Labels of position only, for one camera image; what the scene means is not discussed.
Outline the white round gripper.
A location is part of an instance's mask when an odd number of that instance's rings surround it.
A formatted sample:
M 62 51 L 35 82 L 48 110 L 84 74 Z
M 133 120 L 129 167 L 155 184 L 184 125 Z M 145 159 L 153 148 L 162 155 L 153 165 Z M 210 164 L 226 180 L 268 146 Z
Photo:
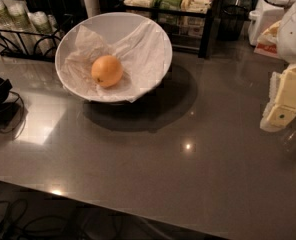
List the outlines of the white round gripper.
M 260 128 L 267 132 L 286 128 L 296 117 L 296 2 L 280 22 L 277 54 L 291 64 L 282 73 L 271 75 L 269 102 L 260 121 Z

